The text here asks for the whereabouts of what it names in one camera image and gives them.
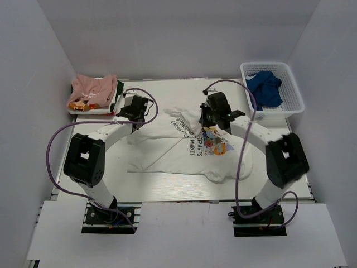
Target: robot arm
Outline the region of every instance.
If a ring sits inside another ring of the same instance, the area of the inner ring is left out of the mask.
[[[234,136],[245,138],[250,119],[241,111],[231,111],[226,96],[217,92],[201,105],[200,123],[203,127],[218,125]],[[266,155],[268,180],[252,206],[257,210],[269,207],[286,190],[308,172],[309,165],[298,136],[280,135],[253,123],[247,141]]]
[[[125,106],[115,121],[145,122],[148,99],[137,95],[125,98]],[[78,183],[86,194],[106,208],[116,208],[117,200],[102,180],[105,152],[122,138],[142,127],[140,124],[106,125],[89,135],[72,137],[64,165],[64,173]]]

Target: white wall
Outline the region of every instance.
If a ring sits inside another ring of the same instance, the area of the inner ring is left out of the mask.
[[[306,110],[293,117],[349,267],[357,267],[357,1],[321,0],[288,60]]]
[[[149,79],[285,62],[319,0],[38,1],[77,72]]]
[[[0,66],[0,266],[18,268],[50,197],[45,151],[53,132],[70,122],[64,107],[74,77],[35,0],[1,0]],[[55,172],[67,139],[53,148]]]

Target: laundry basket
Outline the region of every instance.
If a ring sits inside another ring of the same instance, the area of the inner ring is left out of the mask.
[[[290,71],[290,68],[285,63],[275,62],[251,62],[242,63],[240,65],[243,83],[247,86],[245,77],[247,75],[255,74],[259,71],[271,71],[275,77],[282,82],[279,87],[279,94],[283,103],[278,107],[264,107],[262,111],[257,111],[256,119],[279,119],[287,118],[294,113],[301,113],[305,109],[303,101],[295,82],[295,79]],[[246,92],[250,112],[253,113],[253,105],[250,101],[249,93]]]

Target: colorful graphic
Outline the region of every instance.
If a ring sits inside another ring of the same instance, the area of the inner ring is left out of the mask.
[[[71,102],[68,104],[68,107],[72,110],[80,110],[80,111],[88,111],[91,109],[98,109],[100,106],[95,103],[95,104],[87,104],[88,100],[81,100],[81,99],[76,99],[74,102]]]
[[[205,127],[202,135],[204,145],[208,149],[206,150],[207,155],[223,155],[227,151],[234,150],[233,146],[219,135],[215,127]]]

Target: white table surface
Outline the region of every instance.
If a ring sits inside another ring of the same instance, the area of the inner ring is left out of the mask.
[[[138,87],[147,90],[155,97],[160,109],[172,106],[192,107],[204,102],[205,96],[202,90],[214,81],[216,79],[124,82],[124,88]],[[214,85],[214,88],[225,93],[232,110],[239,109],[249,114],[244,89],[239,85],[221,82]],[[146,120],[149,120],[154,113],[155,107],[152,107]],[[112,118],[112,116],[103,115],[78,116],[77,121],[108,121]],[[259,123],[281,134],[289,133],[285,119],[259,121]],[[89,134],[99,127],[98,125],[78,125],[75,126],[73,134]],[[128,173],[126,157],[120,153],[123,142],[126,141],[117,142],[107,151],[103,177],[108,189],[119,202],[233,200],[235,198],[233,179],[226,179],[216,184],[207,180],[203,175]],[[251,150],[254,161],[253,171],[249,177],[239,182],[239,199],[252,199],[268,179],[264,154],[255,147]],[[67,190],[84,193],[81,187],[63,174],[63,171],[60,174],[60,185]],[[306,176],[296,182],[290,190],[296,192],[300,199],[311,197]],[[63,192],[60,192],[58,196],[58,200],[72,198],[78,197]]]

